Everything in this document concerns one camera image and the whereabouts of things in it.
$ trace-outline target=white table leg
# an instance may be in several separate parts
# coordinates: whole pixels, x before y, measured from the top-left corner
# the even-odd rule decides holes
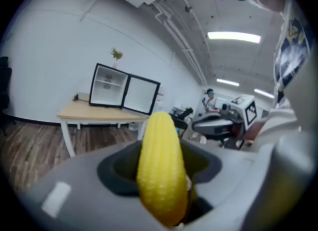
[[[137,140],[142,140],[143,139],[144,133],[145,133],[145,129],[146,129],[146,125],[147,125],[147,120],[139,123]]]
[[[75,152],[74,152],[74,149],[72,146],[72,141],[71,141],[71,137],[70,137],[68,124],[65,120],[61,120],[61,128],[62,128],[62,133],[63,133],[63,137],[64,137],[64,142],[65,142],[66,148],[69,152],[69,155],[70,155],[70,157],[74,157]]]

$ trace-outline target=ceiling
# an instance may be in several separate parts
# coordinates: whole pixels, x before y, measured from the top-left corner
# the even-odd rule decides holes
[[[180,31],[195,48],[208,84],[213,84],[216,78],[224,78],[272,92],[273,54],[283,23],[281,16],[247,1],[187,1],[198,18],[204,38],[194,16],[185,11],[184,0],[160,0],[174,12]],[[257,34],[261,36],[261,42],[209,40],[206,36],[209,31]]]

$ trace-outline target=mini fridge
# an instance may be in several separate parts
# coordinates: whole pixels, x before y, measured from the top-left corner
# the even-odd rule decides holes
[[[98,63],[90,87],[89,104],[126,108],[150,115],[159,86],[159,82]]]

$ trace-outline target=small plant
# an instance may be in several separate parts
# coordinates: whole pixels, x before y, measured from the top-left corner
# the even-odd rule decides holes
[[[115,48],[112,49],[111,54],[113,55],[113,57],[116,60],[119,60],[120,58],[123,57],[123,53],[122,52],[118,52]]]

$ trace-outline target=person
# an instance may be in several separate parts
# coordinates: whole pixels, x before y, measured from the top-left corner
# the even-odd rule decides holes
[[[202,103],[204,105],[204,109],[207,113],[216,113],[219,112],[217,108],[215,108],[215,99],[214,99],[214,91],[213,89],[207,90],[208,100],[205,98],[202,99]]]
[[[284,89],[300,68],[308,62],[316,42],[310,24],[295,0],[248,0],[261,9],[281,14],[284,23],[274,53],[274,101],[266,119],[256,121],[246,132],[245,140],[254,140],[256,150],[265,143],[276,142],[282,134],[300,131],[295,113]]]

